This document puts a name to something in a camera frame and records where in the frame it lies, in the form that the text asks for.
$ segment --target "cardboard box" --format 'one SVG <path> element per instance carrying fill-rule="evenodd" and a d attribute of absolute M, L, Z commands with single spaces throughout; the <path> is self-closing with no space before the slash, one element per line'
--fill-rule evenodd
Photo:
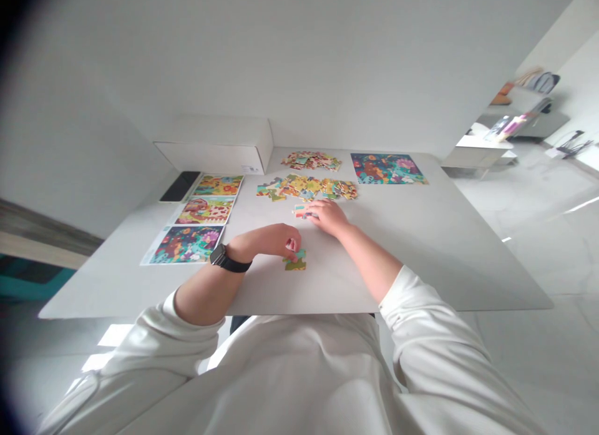
<path fill-rule="evenodd" d="M 273 136 L 268 119 L 182 115 L 154 146 L 179 171 L 263 175 Z"/>

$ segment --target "floor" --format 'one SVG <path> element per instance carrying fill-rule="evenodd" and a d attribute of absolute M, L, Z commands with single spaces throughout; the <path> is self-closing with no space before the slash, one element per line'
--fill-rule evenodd
<path fill-rule="evenodd" d="M 514 151 L 517 165 L 497 167 L 483 181 L 477 172 L 447 173 L 552 297 L 555 308 L 462 316 L 549 433 L 595 434 L 599 179 L 568 162 L 549 159 L 539 145 L 519 142 Z M 27 429 L 36 427 L 82 369 L 99 367 L 110 358 L 132 322 L 39 321 L 35 315 L 40 307 L 26 303 L 2 313 L 14 342 L 4 358 L 7 385 Z M 389 358 L 386 334 L 381 326 L 382 349 Z"/>

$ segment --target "sleeve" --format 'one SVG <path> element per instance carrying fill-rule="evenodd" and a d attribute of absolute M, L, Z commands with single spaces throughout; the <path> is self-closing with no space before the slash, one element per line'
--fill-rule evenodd
<path fill-rule="evenodd" d="M 408 267 L 379 308 L 395 344 L 395 374 L 410 394 L 443 398 L 515 433 L 545 433 L 476 332 Z"/>
<path fill-rule="evenodd" d="M 39 434 L 117 433 L 155 403 L 198 375 L 218 344 L 218 329 L 181 320 L 175 293 L 146 309 L 112 359 L 69 393 Z"/>

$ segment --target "white table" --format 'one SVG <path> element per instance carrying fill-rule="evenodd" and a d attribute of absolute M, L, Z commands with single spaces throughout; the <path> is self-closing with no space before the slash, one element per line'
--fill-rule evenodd
<path fill-rule="evenodd" d="M 296 171 L 280 164 L 298 149 L 276 148 L 265 176 L 246 176 L 223 236 L 275 222 L 296 225 L 307 250 L 305 271 L 285 271 L 278 257 L 258 256 L 231 315 L 375 312 L 377 305 L 340 244 L 295 219 L 298 198 L 271 202 L 256 186 L 276 176 L 313 175 L 356 181 L 350 151 L 325 150 L 339 172 Z M 358 185 L 358 199 L 339 199 L 348 217 L 399 257 L 457 310 L 551 308 L 552 302 L 464 198 L 431 155 L 411 154 L 430 185 Z M 201 265 L 140 266 L 176 204 L 158 203 L 157 187 L 40 312 L 41 318 L 135 316 L 155 305 Z"/>
<path fill-rule="evenodd" d="M 483 169 L 485 177 L 503 154 L 513 149 L 510 142 L 488 142 L 481 135 L 465 135 L 443 160 L 443 167 Z"/>

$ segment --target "wrist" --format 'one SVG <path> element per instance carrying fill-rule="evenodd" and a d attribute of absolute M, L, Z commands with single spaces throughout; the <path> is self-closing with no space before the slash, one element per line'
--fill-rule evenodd
<path fill-rule="evenodd" d="M 256 253 L 243 236 L 237 236 L 226 246 L 226 255 L 229 259 L 240 263 L 249 263 L 254 260 Z"/>
<path fill-rule="evenodd" d="M 360 231 L 358 226 L 348 223 L 346 225 L 343 225 L 343 227 L 339 228 L 336 231 L 335 238 L 337 238 L 337 240 L 339 240 L 340 242 L 343 242 L 344 238 L 352 237 L 353 234 L 356 233 L 356 231 Z"/>

